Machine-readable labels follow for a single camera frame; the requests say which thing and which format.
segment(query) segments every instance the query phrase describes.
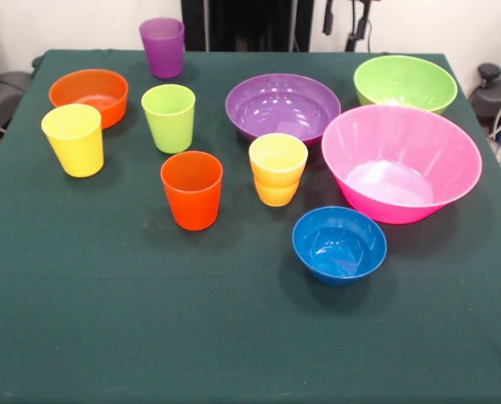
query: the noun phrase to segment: orange bowl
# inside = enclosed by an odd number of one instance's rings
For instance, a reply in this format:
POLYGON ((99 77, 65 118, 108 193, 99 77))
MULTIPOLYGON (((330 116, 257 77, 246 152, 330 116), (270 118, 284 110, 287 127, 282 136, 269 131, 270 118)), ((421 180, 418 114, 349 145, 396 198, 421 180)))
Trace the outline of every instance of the orange bowl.
POLYGON ((49 97, 54 106, 86 104, 102 116, 102 129, 118 123, 126 111, 129 84, 116 72, 87 69, 72 72, 54 82, 49 97))

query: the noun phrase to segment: green cup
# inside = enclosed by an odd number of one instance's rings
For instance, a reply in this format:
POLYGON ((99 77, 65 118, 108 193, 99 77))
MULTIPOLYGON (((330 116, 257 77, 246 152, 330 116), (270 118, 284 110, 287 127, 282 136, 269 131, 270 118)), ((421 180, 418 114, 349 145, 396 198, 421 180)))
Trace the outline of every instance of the green cup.
POLYGON ((192 90, 178 84, 163 84, 143 94, 141 106, 158 150, 175 154, 190 147, 195 102, 192 90))

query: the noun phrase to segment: blue bowl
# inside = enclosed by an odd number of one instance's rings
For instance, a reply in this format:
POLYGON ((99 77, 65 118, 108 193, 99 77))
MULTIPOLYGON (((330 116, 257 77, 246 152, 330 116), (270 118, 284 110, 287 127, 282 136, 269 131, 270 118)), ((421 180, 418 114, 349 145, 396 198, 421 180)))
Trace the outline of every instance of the blue bowl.
POLYGON ((293 228, 293 248, 325 284, 350 284, 374 272, 386 256, 381 228, 356 210, 328 206, 306 213, 293 228))

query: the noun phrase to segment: purple bowl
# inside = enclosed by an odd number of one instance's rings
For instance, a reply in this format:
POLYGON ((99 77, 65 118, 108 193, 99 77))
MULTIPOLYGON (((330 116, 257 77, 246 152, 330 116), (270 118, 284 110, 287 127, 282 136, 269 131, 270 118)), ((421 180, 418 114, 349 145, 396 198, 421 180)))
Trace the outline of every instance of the purple bowl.
POLYGON ((227 95, 226 112, 250 141, 279 132, 312 146, 340 115, 340 102, 330 88, 316 80, 273 73, 240 82, 227 95))

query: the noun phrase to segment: metal pole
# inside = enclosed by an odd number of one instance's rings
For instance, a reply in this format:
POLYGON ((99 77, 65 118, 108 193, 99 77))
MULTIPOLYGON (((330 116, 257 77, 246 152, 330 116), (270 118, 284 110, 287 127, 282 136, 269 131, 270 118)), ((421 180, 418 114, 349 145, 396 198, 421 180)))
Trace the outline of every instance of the metal pole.
POLYGON ((290 44, 289 52, 293 51, 295 46, 295 27, 297 23, 297 5, 299 0, 291 0, 291 16, 290 16, 290 44))
POLYGON ((209 0, 203 0, 203 26, 205 30, 205 52, 211 50, 209 41, 209 0))

